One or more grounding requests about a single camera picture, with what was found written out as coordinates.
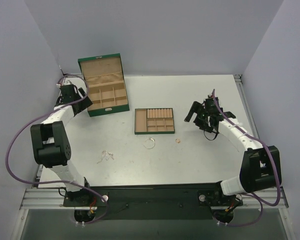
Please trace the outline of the green jewelry box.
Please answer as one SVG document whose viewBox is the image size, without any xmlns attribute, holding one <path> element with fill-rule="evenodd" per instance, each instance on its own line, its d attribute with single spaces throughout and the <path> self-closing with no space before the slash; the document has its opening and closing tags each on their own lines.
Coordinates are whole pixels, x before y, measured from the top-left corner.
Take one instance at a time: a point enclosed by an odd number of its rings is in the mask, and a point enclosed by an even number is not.
<svg viewBox="0 0 300 240">
<path fill-rule="evenodd" d="M 130 110 L 122 59 L 119 53 L 79 58 L 81 74 L 88 85 L 90 117 Z"/>
</svg>

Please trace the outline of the green tray with compartments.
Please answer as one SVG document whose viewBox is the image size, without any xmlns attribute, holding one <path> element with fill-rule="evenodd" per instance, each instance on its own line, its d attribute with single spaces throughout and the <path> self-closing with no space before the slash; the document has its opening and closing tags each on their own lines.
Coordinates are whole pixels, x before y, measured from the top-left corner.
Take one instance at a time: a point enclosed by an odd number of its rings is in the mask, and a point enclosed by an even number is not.
<svg viewBox="0 0 300 240">
<path fill-rule="evenodd" d="M 134 134 L 174 134 L 173 108 L 136 108 Z"/>
</svg>

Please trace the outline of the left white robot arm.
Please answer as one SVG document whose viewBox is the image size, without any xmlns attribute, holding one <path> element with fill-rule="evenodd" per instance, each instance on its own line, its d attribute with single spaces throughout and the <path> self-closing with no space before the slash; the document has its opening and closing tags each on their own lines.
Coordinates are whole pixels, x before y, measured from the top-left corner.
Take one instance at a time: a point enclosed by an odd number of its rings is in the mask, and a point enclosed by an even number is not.
<svg viewBox="0 0 300 240">
<path fill-rule="evenodd" d="M 82 206 L 91 203 L 93 194 L 88 181 L 71 162 L 72 150 L 65 126 L 72 118 L 92 105 L 83 88 L 74 84 L 60 86 L 54 110 L 56 112 L 40 124 L 30 127 L 35 162 L 53 171 L 64 181 L 67 197 Z"/>
</svg>

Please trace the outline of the silver pearl bangle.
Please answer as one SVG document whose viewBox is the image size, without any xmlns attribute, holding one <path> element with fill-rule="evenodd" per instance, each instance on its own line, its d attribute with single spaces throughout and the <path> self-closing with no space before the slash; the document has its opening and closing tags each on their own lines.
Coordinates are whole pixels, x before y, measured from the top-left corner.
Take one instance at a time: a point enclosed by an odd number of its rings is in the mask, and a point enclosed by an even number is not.
<svg viewBox="0 0 300 240">
<path fill-rule="evenodd" d="M 156 145 L 156 141 L 154 138 L 152 137 L 149 137 L 147 138 L 144 143 L 143 143 L 143 146 L 147 149 L 147 150 L 151 150 L 155 147 Z"/>
</svg>

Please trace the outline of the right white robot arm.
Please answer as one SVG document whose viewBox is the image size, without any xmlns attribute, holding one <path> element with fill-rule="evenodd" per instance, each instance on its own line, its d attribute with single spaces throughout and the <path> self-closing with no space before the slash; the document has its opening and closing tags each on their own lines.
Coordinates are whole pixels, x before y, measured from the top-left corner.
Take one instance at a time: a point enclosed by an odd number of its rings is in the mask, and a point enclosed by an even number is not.
<svg viewBox="0 0 300 240">
<path fill-rule="evenodd" d="M 267 146 L 249 132 L 230 111 L 223 111 L 219 99 L 209 97 L 202 103 L 193 102 L 184 121 L 193 123 L 205 133 L 223 135 L 234 147 L 243 153 L 238 176 L 219 183 L 224 196 L 254 193 L 276 187 L 282 182 L 280 152 L 275 146 Z"/>
</svg>

